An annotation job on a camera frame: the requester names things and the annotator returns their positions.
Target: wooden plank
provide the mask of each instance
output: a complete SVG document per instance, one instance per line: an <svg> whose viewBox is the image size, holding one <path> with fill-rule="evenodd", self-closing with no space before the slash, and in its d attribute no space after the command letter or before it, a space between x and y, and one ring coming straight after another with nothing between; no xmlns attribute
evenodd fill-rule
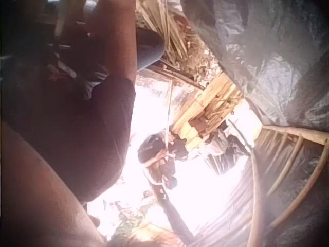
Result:
<svg viewBox="0 0 329 247"><path fill-rule="evenodd" d="M188 122L186 122L177 134L181 139L185 139L191 129L192 126Z"/></svg>
<svg viewBox="0 0 329 247"><path fill-rule="evenodd" d="M200 137L196 136L185 144L185 148L188 152L191 152L194 148L198 147L202 142L203 140Z"/></svg>
<svg viewBox="0 0 329 247"><path fill-rule="evenodd" d="M185 122L198 115L221 90L223 83L229 80L230 78L225 73L216 76L206 89L193 101L191 106L185 112L182 112L180 118L177 119L173 125L173 131L177 133Z"/></svg>
<svg viewBox="0 0 329 247"><path fill-rule="evenodd" d="M229 98L230 95L234 94L235 92L237 92L237 88L233 84L231 85L229 90L222 96L220 100ZM218 110L224 103L227 103L227 101L220 101L220 100L214 100L215 104L211 105L212 107L207 110L206 115L211 114L212 112Z"/></svg>
<svg viewBox="0 0 329 247"><path fill-rule="evenodd" d="M291 135L301 136L304 139L310 140L314 143L319 143L325 145L329 139L329 133L321 132L317 130L309 130L304 128L294 128L294 127L278 127L278 126L267 126L264 125L263 129L279 131L282 133L288 133Z"/></svg>

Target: wooden post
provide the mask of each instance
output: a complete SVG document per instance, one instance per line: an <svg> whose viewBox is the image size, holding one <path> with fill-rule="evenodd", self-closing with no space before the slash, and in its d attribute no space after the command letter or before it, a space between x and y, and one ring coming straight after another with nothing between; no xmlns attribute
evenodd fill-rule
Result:
<svg viewBox="0 0 329 247"><path fill-rule="evenodd" d="M251 164L253 175L253 209L252 222L248 239L248 247L261 247L263 238L263 205L261 192L261 179L258 173L256 156L251 151Z"/></svg>

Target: wooden beam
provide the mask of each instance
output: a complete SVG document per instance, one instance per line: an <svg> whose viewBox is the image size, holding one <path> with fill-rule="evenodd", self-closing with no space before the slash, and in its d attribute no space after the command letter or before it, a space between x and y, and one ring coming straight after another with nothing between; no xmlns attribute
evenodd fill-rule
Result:
<svg viewBox="0 0 329 247"><path fill-rule="evenodd" d="M279 145L279 147L278 147L278 149L277 149L277 151L276 151L273 159L271 160L271 163L268 165L268 167L267 167L267 169L265 171L265 174L267 174L269 172L269 170L271 169L271 167L273 166L273 164L277 160L277 158L278 158L279 154L281 153L281 150L282 150L284 144L286 143L287 139L288 139L288 133L284 133L283 134L283 138L281 139L280 145Z"/></svg>
<svg viewBox="0 0 329 247"><path fill-rule="evenodd" d="M173 125L173 132L178 133L181 127L190 119L198 115L203 109L213 100L216 94L221 90L224 83L227 83L230 78L221 73L216 76L207 88L190 104L188 109L183 111Z"/></svg>
<svg viewBox="0 0 329 247"><path fill-rule="evenodd" d="M291 135L301 136L304 139L310 140L314 143L319 143L325 145L329 139L329 133L321 132L317 130L309 130L304 128L294 128L294 127L278 127L278 126L268 126L264 125L263 129L279 131L282 133L288 133Z"/></svg>
<svg viewBox="0 0 329 247"><path fill-rule="evenodd" d="M261 247L263 239L263 205L262 205L262 191L261 179L258 172L257 159L251 151L251 164L253 175L253 208L251 229L248 239L248 247Z"/></svg>
<svg viewBox="0 0 329 247"><path fill-rule="evenodd" d="M276 181L274 182L274 184L272 185L271 189L268 191L267 195L270 196L271 194L273 194L274 191L277 190L277 188L279 188L280 184L282 183L282 181L284 180L284 178L287 176L291 166L293 165L293 162L301 148L301 146L303 145L303 141L304 138L302 136L298 137L298 140L296 142L296 145L287 161L287 163L285 164L285 166L283 167L283 170L281 171L280 175L278 176L278 178L276 179Z"/></svg>
<svg viewBox="0 0 329 247"><path fill-rule="evenodd" d="M293 202L290 203L288 208L278 218L276 218L274 221L272 221L272 223L269 226L270 230L278 227L304 201L304 199L309 194L309 192L312 190L313 186L315 185L316 181L318 180L321 172L327 165L328 158L329 158L329 143L326 143L326 145L324 146L324 149L322 151L321 157L319 159L319 162L318 162L317 166L315 167L312 175L309 177L307 184L302 189L302 191L298 194L298 196L293 200Z"/></svg>

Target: person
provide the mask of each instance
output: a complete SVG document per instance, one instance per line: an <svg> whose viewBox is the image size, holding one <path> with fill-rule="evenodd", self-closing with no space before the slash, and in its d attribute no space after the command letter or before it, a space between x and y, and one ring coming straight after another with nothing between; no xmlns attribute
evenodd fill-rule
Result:
<svg viewBox="0 0 329 247"><path fill-rule="evenodd" d="M35 149L3 121L0 134L0 246L117 246L97 231L78 199Z"/></svg>
<svg viewBox="0 0 329 247"><path fill-rule="evenodd" d="M171 132L166 150L164 138L164 131L147 137L138 149L138 159L144 165L144 174L152 184L163 185L171 190L177 186L175 160L185 160L188 152L184 140Z"/></svg>
<svg viewBox="0 0 329 247"><path fill-rule="evenodd" d="M18 26L24 34L30 32ZM135 0L99 0L70 48L49 48L35 38L38 33L30 43L14 39L11 54L12 44L6 40L10 31L5 26L2 36L7 54L2 61L2 119L81 204L92 201L121 175L137 69L161 57L163 40L153 32L136 31ZM143 51L153 49L155 56L146 56L145 62Z"/></svg>

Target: person in dark shirt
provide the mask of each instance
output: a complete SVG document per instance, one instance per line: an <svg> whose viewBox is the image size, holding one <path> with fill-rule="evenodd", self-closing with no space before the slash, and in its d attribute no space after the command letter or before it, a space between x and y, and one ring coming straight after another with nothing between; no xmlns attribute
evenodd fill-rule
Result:
<svg viewBox="0 0 329 247"><path fill-rule="evenodd" d="M143 60L147 46L157 49L157 59L163 47L157 34L143 30L137 46L135 0L99 0L82 29L71 50L55 50L52 64L39 63L36 54L12 62L2 87L15 86L15 93L4 94L2 114L84 204L120 177L136 71L154 62Z"/></svg>
<svg viewBox="0 0 329 247"><path fill-rule="evenodd" d="M138 159L144 165L144 174L152 184L173 189L177 186L177 178L174 176L175 160L186 160L188 152L184 140L172 135L171 132L168 151L163 139L164 131L146 138L138 149Z"/></svg>

